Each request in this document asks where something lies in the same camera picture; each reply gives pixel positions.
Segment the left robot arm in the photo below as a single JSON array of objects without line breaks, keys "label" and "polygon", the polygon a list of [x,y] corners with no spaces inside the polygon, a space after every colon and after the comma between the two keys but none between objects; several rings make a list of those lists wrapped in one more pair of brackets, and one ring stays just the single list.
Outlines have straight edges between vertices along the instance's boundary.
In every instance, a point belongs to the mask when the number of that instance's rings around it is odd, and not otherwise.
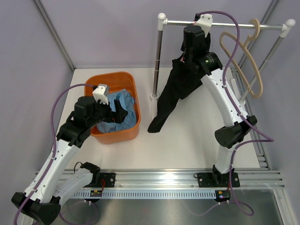
[{"label": "left robot arm", "polygon": [[16,192],[11,201],[18,211],[41,225],[50,225],[60,213],[64,203],[81,188],[95,187],[103,183],[100,168],[92,163],[82,166],[65,182],[58,181],[73,156],[90,136],[98,123],[122,123],[128,112],[118,99],[115,110],[108,103],[92,96],[80,97],[66,122],[54,137],[52,152],[36,178],[24,192]]}]

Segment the black shorts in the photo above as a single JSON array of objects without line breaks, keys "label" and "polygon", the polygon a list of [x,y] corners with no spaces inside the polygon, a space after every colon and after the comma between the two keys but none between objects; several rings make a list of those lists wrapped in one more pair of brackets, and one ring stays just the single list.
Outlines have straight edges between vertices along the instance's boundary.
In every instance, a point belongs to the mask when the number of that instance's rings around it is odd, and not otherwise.
[{"label": "black shorts", "polygon": [[181,60],[182,57],[181,55],[172,60],[170,75],[157,102],[157,116],[148,127],[149,133],[160,132],[168,116],[175,109],[178,100],[185,99],[203,84],[201,76],[205,75],[204,70],[198,74],[192,72],[188,65]]}]

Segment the pink plastic hanger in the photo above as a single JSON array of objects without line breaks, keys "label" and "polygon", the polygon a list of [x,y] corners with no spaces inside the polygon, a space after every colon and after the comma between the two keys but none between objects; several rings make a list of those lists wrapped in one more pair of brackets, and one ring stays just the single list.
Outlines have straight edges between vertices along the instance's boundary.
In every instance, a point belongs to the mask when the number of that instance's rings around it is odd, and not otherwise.
[{"label": "pink plastic hanger", "polygon": [[182,54],[182,56],[181,56],[181,58],[180,58],[180,61],[184,63],[184,53]]}]

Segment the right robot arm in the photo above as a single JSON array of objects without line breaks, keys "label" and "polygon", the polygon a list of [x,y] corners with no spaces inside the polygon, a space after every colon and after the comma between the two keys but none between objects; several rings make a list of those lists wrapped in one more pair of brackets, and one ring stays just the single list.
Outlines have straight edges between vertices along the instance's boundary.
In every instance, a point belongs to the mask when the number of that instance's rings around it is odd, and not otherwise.
[{"label": "right robot arm", "polygon": [[219,144],[217,162],[212,173],[199,173],[200,187],[228,187],[233,178],[231,159],[234,148],[243,141],[252,126],[255,116],[249,116],[241,107],[229,83],[223,77],[226,70],[218,56],[209,52],[208,36],[199,26],[189,25],[183,30],[183,59],[202,84],[210,92],[223,118],[224,126],[215,131]]}]

